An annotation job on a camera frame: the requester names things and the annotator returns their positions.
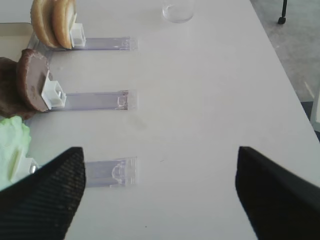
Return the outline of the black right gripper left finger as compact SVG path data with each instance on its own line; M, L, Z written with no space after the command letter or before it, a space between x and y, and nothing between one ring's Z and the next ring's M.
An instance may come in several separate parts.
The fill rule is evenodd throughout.
M71 147L0 192L2 240L63 240L86 187L82 147Z

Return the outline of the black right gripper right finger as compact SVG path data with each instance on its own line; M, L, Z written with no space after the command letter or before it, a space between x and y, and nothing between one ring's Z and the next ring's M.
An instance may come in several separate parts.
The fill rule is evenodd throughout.
M238 149L235 189L259 240L320 238L320 188L252 147Z

